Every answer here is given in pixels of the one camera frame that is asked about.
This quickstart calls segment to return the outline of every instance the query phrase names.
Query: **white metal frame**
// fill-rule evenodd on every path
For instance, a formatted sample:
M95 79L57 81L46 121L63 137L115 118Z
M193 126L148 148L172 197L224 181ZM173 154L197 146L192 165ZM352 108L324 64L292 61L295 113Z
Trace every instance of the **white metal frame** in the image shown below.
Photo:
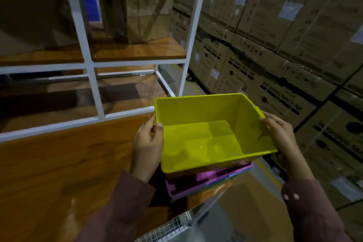
M21 65L21 66L6 66L0 67L0 74L13 74L13 73L31 73L31 72L46 72L46 71L61 71L61 70L74 70L74 69L85 69L87 74L85 75L74 75L74 76L66 76L66 77L53 77L53 78L46 78L46 79L39 79L38 82L49 82L52 81L64 81L64 80L72 80L72 79L88 79L90 82L90 87L92 91L92 95L94 98L95 106L97 109L98 116L96 117L89 117L74 121L67 121L58 124L50 124L45 126L39 126L24 130L17 130L11 131L6 133L0 133L0 142L9 141L14 139L19 139L23 137L33 136L42 133L53 132L57 130L64 130L72 127L77 127L81 125L93 124L101 121L107 121L112 119L118 119L128 116L134 116L138 114L148 113L154 111L153 106L132 109L128 111L116 112L105 115L101 97L97 85L97 78L104 78L107 75L114 76L117 75L125 75L125 74L156 74L158 77L159 82L161 85L167 90L171 97L175 97L175 94L166 83L165 79L161 76L160 72L158 71L159 64L179 64L182 63L183 71L182 71L182 78L181 83L179 86L178 96L183 94L185 79L187 76L190 56L192 53L194 37L197 29L197 24L200 16L200 11L202 8L203 0L195 0L193 13L191 16L191 25L189 27L188 32L188 39L186 44L186 59L169 59L169 60L150 60L150 61L115 61L115 62L93 62L91 57L90 48L88 45L86 29L84 26L84 21L81 12L81 6L79 0L69 0L69 5L72 13L72 17L74 20L79 45L81 48L81 52L84 58L84 63L63 63L63 64L48 64L48 65ZM115 72L115 73L107 73L107 74L95 74L95 68L101 67L119 67L119 66L137 66L137 65L156 65L155 70L145 70L142 71L130 71L130 72Z

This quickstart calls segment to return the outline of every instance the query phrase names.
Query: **wooden shelf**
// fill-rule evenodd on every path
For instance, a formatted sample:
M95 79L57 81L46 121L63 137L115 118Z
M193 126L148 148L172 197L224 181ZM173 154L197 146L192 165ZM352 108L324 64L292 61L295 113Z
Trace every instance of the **wooden shelf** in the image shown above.
M125 44L107 35L100 24L93 24L92 28L93 40L89 45L95 62L186 58L184 48L171 37L140 44ZM0 57L0 67L82 62L84 60L78 44Z
M120 171L129 170L134 135L149 117L143 114L2 143L2 241L73 242L87 217L109 201ZM164 197L155 195L158 201L150 204L137 235L229 186L226 181L172 204L162 200L166 192Z
M167 96L153 74L97 82L106 114L148 107L155 98ZM88 81L21 84L0 90L0 102L6 111L0 132L97 116Z

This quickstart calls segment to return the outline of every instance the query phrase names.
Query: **purple sleeve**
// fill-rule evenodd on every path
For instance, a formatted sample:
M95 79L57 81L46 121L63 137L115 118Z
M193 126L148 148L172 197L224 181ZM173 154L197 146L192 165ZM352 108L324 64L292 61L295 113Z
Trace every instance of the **purple sleeve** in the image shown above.
M110 202L92 214L76 242L129 242L143 217L155 189L122 171Z
M294 241L351 242L324 189L316 180L286 182L281 190L294 227Z

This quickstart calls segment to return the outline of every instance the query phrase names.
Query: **person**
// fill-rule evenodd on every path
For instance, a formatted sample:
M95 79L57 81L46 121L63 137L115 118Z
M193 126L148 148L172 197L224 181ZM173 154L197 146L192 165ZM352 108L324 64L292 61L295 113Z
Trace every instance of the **person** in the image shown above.
M275 115L263 114L266 118L260 121L271 131L289 177L281 193L294 228L294 241L351 241L300 152L292 126ZM161 123L154 126L154 121L155 115L137 131L130 173L121 172L109 203L88 219L76 242L135 240L137 224L155 192L148 181L160 163L163 148L164 128Z

